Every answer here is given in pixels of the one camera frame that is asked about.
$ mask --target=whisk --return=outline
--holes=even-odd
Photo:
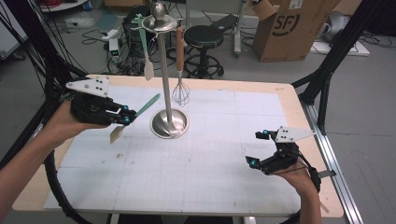
[[[177,28],[177,45],[176,45],[176,62],[177,62],[177,72],[178,72],[178,82],[172,92],[172,100],[179,106],[186,105],[190,98],[190,88],[182,82],[181,75],[183,73],[184,67],[184,37],[183,37],[183,27],[179,26]]]

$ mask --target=round metal base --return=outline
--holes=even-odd
[[[187,115],[178,109],[172,110],[172,123],[166,117],[166,110],[155,114],[150,123],[151,130],[161,138],[177,138],[183,135],[190,126]]]

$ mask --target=gray floor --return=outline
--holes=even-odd
[[[90,12],[96,19],[100,10]],[[246,26],[254,26],[247,19]],[[63,33],[64,42],[76,60],[89,72],[106,68],[102,43],[82,45],[81,30]],[[396,220],[396,177],[393,173],[396,119],[396,49],[363,45],[369,57],[347,56],[335,72],[330,90],[326,128],[334,153],[365,223],[394,223]],[[243,47],[238,59],[232,55],[233,38],[211,54],[224,66],[222,80],[291,83],[314,72],[323,55],[310,53],[304,61],[259,63],[253,51]],[[169,76],[177,75],[174,66]],[[0,158],[11,147],[21,130],[41,106],[43,91],[28,60],[0,63]],[[104,214],[85,214],[93,223],[106,223]],[[258,217],[258,223],[281,219]],[[62,213],[23,213],[10,211],[5,223],[73,223]],[[347,223],[345,217],[326,218],[324,223]]]

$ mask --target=black stool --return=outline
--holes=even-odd
[[[212,78],[215,74],[224,75],[224,69],[219,61],[212,56],[206,55],[208,49],[220,46],[223,40],[221,31],[212,26],[197,25],[186,31],[184,41],[200,51],[200,54],[192,55],[184,62],[184,70],[189,74],[187,77]],[[199,63],[192,61],[196,57],[199,57]],[[209,68],[216,68],[216,70],[209,72]]]

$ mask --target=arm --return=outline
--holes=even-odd
[[[321,223],[321,214],[318,192],[306,169],[299,169],[301,167],[304,166],[301,163],[296,162],[288,169],[282,171],[283,173],[279,173],[278,175],[285,178],[300,195],[300,223],[319,224]]]
[[[87,129],[106,127],[76,121],[70,105],[68,101],[62,103],[45,128],[0,170],[0,223],[53,149]]]

